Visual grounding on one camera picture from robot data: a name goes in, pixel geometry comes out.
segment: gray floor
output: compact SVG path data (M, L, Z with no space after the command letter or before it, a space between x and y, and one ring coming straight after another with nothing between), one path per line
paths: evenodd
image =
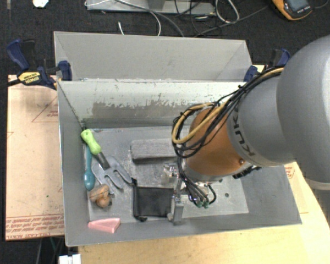
M32 0L0 0L0 84L8 74L16 74L18 67L8 58L6 45L18 37L34 39L37 58L54 59L52 36L54 31L105 32L120 34L121 22L125 34L155 35L157 23L148 13L90 13L84 0L50 0L46 9L36 9ZM321 5L325 0L310 0ZM244 0L238 3L242 17L266 6L268 0ZM188 18L170 16L183 30L186 37L196 30ZM168 22L161 19L164 36L178 36ZM194 22L198 31L208 27ZM266 62L273 49L285 48L291 54L319 37L330 34L330 1L301 21L287 21L267 8L252 18L214 31L208 38L247 40L252 61ZM6 243L3 236L6 184L6 123L7 92L0 91L0 263L35 263L39 240ZM43 242L42 262L50 262L53 254L49 239Z

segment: orange device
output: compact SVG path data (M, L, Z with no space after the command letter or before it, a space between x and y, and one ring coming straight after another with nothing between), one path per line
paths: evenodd
M307 0L271 0L274 6L289 20L299 20L312 12Z

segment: pink eraser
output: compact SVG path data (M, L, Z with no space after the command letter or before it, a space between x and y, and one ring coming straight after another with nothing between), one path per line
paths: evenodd
M88 228L103 231L106 233L115 233L120 226L120 218L106 218L95 220L88 223Z

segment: cable bundle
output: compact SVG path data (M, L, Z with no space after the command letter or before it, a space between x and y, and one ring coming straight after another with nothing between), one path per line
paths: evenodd
M175 153L178 156L179 175L186 185L189 200L192 201L196 206L204 206L204 208L206 208L209 204L212 204L215 201L216 194L212 187L209 185L208 187L214 195L213 200L209 201L207 195L199 188L198 184L194 183L183 171L183 159L195 155L202 147L210 143L210 141L215 137L219 129L224 126L230 114L238 105L239 101L244 95L248 94L252 89L254 89L254 87L259 85L260 83L275 76L279 76L282 70L282 67L268 69L260 75L252 78L250 81L246 82L243 86L239 86L236 91L221 97L215 102L194 104L188 109L186 109L183 113L181 113L180 116L174 119L172 129L172 145L174 147ZM229 97L228 100L224 104L221 104L221 101L227 97ZM200 124L197 127L193 128L193 130L191 130L188 135L180 137L185 121L190 116L193 116L196 112L201 111L205 108L208 109L208 112L206 113ZM205 130L203 136L188 145L189 141L194 137L194 135L199 130L201 130L204 125L207 124L209 121L211 122ZM219 124L220 126L217 131L210 138L210 140L207 140L209 135L213 132L213 130L215 130L215 128Z

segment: black fabric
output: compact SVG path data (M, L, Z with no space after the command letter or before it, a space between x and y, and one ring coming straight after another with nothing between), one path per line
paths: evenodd
M0 0L0 84L7 81L8 74L19 68L6 54L6 45L16 38L35 40L37 59L54 59L53 32L101 32L120 34L117 22L121 22L125 34L156 35L157 22L149 13L92 13L84 7L85 0L49 0L45 9L36 9L32 0ZM325 0L310 0L321 5ZM269 0L244 0L238 4L242 17L259 10ZM189 19L169 16L183 30L186 37L194 36ZM179 36L165 20L162 22L163 36ZM206 30L203 22L195 21L196 28ZM273 49L285 48L294 54L308 43L330 34L330 2L316 9L301 21L288 21L267 8L258 15L222 31L216 30L212 38L247 40L252 61L266 62ZM38 241L5 242L4 216L6 191L6 131L7 92L0 91L0 263L35 263Z
M140 221L148 216L167 217L171 212L171 199L174 189L141 187L133 181L133 215Z

